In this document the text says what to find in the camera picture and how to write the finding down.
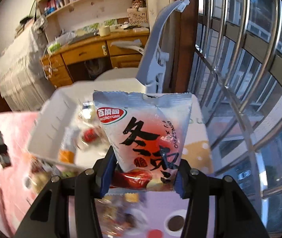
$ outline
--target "pink tablecloth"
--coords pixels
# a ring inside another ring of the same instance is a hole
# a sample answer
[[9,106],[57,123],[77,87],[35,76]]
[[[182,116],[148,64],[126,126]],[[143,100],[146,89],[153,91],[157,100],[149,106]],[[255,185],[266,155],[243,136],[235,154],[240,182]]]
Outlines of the pink tablecloth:
[[34,194],[25,187],[31,161],[24,148],[37,117],[37,112],[0,113],[0,131],[12,163],[12,167],[6,169],[0,165],[0,189],[4,213],[13,234],[34,199]]

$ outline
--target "red logo label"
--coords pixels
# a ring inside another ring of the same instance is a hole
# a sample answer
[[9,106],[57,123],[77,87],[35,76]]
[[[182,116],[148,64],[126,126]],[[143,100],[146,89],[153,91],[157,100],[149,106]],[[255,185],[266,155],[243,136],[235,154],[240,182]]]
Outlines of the red logo label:
[[147,167],[148,166],[148,164],[146,163],[146,161],[142,157],[137,157],[134,160],[134,165],[136,167]]
[[97,110],[99,120],[103,124],[110,124],[121,120],[127,114],[127,111],[119,108],[103,107]]

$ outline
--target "snack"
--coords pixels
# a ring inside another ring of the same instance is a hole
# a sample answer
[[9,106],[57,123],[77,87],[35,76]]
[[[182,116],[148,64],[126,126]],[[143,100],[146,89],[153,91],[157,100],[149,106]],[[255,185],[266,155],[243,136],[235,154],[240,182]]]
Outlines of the snack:
[[126,231],[143,231],[146,222],[133,209],[142,207],[139,194],[106,195],[95,199],[101,232],[106,237],[122,237]]
[[83,133],[83,136],[82,136],[82,140],[85,143],[90,143],[97,138],[98,138],[98,135],[97,135],[94,128],[89,128],[89,129],[85,130],[84,133]]
[[172,189],[190,120],[191,97],[190,93],[155,97],[94,92],[97,116],[123,171],[115,171],[113,186]]
[[80,129],[78,127],[65,127],[64,136],[59,152],[59,161],[63,163],[74,163],[75,158],[75,138],[78,136]]
[[83,103],[81,110],[78,114],[78,118],[86,124],[93,122],[96,119],[96,110],[94,107],[94,103],[91,101]]

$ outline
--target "wooden desk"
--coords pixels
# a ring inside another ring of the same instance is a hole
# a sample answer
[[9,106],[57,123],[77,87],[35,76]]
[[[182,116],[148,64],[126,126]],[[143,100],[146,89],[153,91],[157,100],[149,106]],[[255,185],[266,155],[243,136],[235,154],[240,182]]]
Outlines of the wooden desk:
[[59,88],[72,85],[75,76],[70,74],[69,66],[75,63],[96,59],[109,58],[110,68],[138,67],[142,55],[131,49],[123,49],[112,46],[114,41],[134,41],[140,39],[144,47],[148,40],[149,32],[135,33],[133,30],[114,32],[106,37],[91,37],[72,45],[65,45],[56,51],[52,56],[45,56],[42,59],[44,65],[52,67],[50,82]]

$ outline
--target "blue gripper pad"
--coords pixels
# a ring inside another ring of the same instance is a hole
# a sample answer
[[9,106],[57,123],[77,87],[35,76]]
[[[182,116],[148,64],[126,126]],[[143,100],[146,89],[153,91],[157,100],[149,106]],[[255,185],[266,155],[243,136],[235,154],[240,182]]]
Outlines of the blue gripper pad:
[[190,170],[189,163],[185,159],[181,159],[174,182],[174,189],[182,199],[188,199],[191,196],[191,190],[188,187]]
[[98,186],[100,198],[103,198],[109,190],[116,165],[117,158],[112,146],[110,146],[105,158],[102,159],[96,174],[96,184]]

